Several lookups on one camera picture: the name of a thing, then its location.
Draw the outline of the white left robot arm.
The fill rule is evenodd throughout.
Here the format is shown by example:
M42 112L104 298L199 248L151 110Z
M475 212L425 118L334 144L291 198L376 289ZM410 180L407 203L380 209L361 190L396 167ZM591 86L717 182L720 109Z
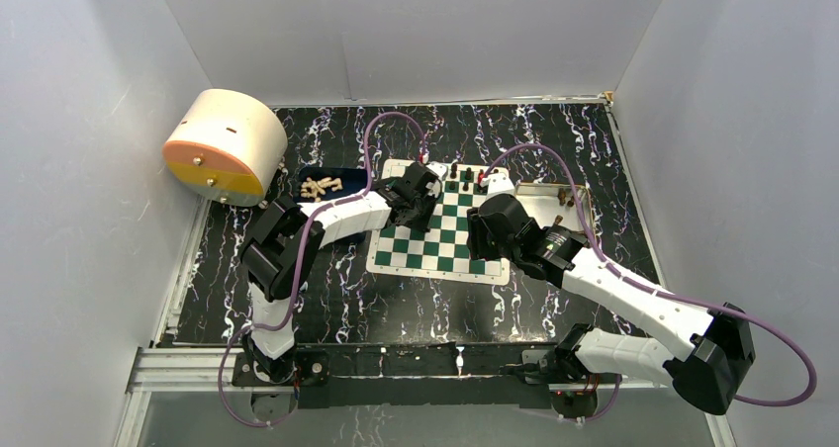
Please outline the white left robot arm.
M295 300L319 251L392 226L426 230L447 173L442 163L413 162L403 174L369 182L339 199L297 203L282 197L268 206L239 252L252 306L242 346L264 380L283 384L294 375Z

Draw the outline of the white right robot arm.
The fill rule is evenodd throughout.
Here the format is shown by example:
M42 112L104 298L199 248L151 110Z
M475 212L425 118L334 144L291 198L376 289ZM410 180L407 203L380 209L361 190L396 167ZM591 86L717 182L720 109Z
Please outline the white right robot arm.
M589 299L632 323L642 335L609 333L576 324L540 365L571 382L619 374L672 387L692 406L727 412L755 361L746 321L735 307L709 310L646 293L609 271L578 231L541 226L510 194L495 195L467 213L467 246L474 259L507 259L526 276Z

